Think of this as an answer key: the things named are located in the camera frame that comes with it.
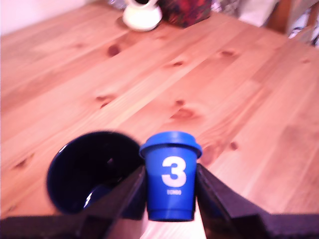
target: wooden table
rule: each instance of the wooden table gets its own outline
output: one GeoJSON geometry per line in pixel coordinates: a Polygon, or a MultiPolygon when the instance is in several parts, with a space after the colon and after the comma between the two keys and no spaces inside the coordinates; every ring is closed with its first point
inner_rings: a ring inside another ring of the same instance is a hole
{"type": "MultiPolygon", "coordinates": [[[[213,13],[147,33],[102,3],[1,39],[1,215],[57,214],[45,188],[55,153],[93,130],[143,143],[183,130],[199,160],[270,212],[319,212],[319,51],[213,13]]],[[[144,239],[205,238],[149,222],[144,239]]]]}

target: white number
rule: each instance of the white number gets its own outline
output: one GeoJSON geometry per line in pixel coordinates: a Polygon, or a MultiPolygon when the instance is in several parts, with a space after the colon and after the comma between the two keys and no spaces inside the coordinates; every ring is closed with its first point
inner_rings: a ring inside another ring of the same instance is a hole
{"type": "Polygon", "coordinates": [[[170,156],[164,159],[162,166],[171,167],[173,163],[177,164],[177,167],[171,168],[171,173],[177,175],[177,178],[172,179],[169,174],[163,174],[161,179],[167,186],[179,188],[186,183],[186,174],[184,172],[186,163],[181,157],[170,156]]]}

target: white pitcher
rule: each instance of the white pitcher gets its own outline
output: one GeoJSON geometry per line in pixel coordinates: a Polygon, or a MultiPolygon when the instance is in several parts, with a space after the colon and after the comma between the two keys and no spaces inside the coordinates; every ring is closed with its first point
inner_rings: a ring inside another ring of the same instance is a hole
{"type": "Polygon", "coordinates": [[[162,18],[158,0],[149,0],[147,4],[140,4],[135,0],[126,0],[127,7],[123,13],[123,22],[136,31],[153,30],[162,18]]]}

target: wooden chair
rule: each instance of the wooden chair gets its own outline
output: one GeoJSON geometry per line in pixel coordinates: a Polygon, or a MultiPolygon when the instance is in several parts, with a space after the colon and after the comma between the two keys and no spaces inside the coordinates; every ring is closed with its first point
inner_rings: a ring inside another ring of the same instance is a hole
{"type": "Polygon", "coordinates": [[[289,35],[292,24],[310,7],[311,11],[305,28],[295,36],[297,40],[309,44],[316,26],[319,0],[280,0],[266,27],[289,35]]]}

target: blue plastic cup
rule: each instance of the blue plastic cup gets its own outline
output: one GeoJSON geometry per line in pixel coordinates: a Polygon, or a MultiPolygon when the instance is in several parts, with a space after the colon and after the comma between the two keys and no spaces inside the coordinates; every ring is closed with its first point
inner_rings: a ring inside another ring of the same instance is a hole
{"type": "Polygon", "coordinates": [[[141,146],[140,155],[146,160],[149,219],[193,220],[196,161],[202,155],[195,138],[179,131],[158,133],[141,146]]]}

